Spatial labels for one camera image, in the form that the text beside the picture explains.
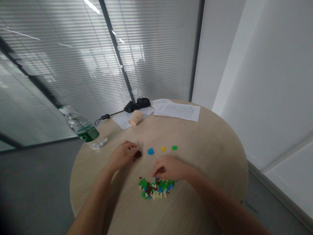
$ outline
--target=black cord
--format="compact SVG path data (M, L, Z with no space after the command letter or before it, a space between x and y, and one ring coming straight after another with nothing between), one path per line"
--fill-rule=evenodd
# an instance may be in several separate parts
M117 113L115 113L115 114L121 113L121 112L123 112L123 111L124 111L124 110L119 111L119 112L117 112ZM113 116L113 115L115 115L115 114L110 114L110 116Z
M97 121L95 121L95 126L97 126L101 120L102 120L102 119L100 118L100 119L98 119Z
M99 125L99 122L100 122L101 120L109 119L110 116L113 116L113 115L115 115L115 114L121 113L121 112L123 112L123 111L124 111L124 110L119 111L119 112L114 113L114 114L106 114L106 115L104 115L104 116L101 116L101 118L99 118L97 121L95 121L95 126Z

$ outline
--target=horizontal blinds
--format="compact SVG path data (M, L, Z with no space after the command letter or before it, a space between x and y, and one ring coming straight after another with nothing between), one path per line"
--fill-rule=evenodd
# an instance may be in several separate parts
M1 1L0 34L29 74L93 122L130 95L99 2L87 2Z
M1 133L27 146L75 136L51 102L0 53Z
M199 0L106 0L135 98L188 100Z

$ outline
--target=water bottle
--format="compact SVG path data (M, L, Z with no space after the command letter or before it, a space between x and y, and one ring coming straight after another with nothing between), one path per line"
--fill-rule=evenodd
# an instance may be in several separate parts
M106 143L107 138L103 138L93 124L75 112L72 106L64 106L59 111L65 116L68 126L92 149L99 149Z

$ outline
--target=white wall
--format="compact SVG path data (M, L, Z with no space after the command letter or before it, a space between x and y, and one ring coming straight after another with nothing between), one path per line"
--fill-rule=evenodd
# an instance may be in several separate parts
M241 62L246 54L266 0L247 0L231 46L212 111L221 116Z
M265 172L291 200L313 218L313 142Z
M192 102L212 109L245 0L206 0Z
M311 217L312 9L312 0L266 1L221 114L248 160Z

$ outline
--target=wood grain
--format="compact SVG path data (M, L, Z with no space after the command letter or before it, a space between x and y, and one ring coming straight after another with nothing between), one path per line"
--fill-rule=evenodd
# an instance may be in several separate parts
M176 103L192 104L172 100ZM138 190L139 177L153 182L157 156L172 154L204 172L212 182L238 202L243 201L248 166L242 144L232 128L218 115L201 107L199 121L150 115L125 131L112 120L99 132L107 144L92 150L84 144L75 160L70 199L76 216L96 177L112 151L124 140L140 146L143 156L131 161L112 180L103 234L221 234L202 201L185 181L179 181L167 198L144 200ZM147 150L153 148L153 156Z

